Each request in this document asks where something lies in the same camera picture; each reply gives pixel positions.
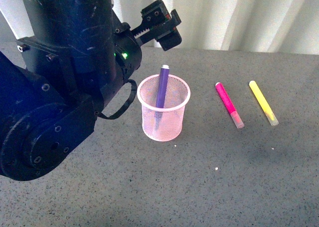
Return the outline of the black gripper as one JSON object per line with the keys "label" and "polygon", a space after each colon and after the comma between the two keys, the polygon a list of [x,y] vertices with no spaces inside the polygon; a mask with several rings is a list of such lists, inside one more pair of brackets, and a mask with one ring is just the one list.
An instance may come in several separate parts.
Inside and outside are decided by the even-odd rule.
{"label": "black gripper", "polygon": [[142,9],[141,14],[141,24],[132,30],[140,46],[153,39],[164,51],[181,44],[182,38],[177,30],[181,19],[175,9],[169,12],[162,0],[156,0]]}

